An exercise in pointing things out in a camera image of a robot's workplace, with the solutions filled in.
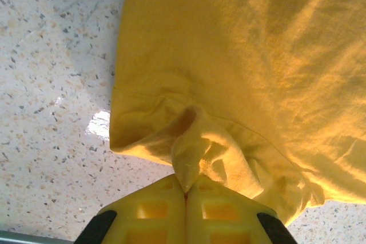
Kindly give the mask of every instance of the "yellow towel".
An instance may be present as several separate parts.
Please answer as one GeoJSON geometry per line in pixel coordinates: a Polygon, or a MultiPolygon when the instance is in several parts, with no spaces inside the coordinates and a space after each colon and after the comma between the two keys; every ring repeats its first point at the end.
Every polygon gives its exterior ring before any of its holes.
{"type": "Polygon", "coordinates": [[[366,201],[366,0],[125,0],[110,147],[289,224],[366,201]]]}

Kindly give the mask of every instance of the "terrazzo floor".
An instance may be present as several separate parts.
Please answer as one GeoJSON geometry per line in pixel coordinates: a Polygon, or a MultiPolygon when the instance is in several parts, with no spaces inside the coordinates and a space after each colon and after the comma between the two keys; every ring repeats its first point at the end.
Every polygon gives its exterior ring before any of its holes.
{"type": "MultiPolygon", "coordinates": [[[[172,169],[109,151],[123,0],[0,0],[0,229],[74,240],[101,206],[172,169]]],[[[366,206],[328,202],[299,243],[366,243],[366,206]]]]}

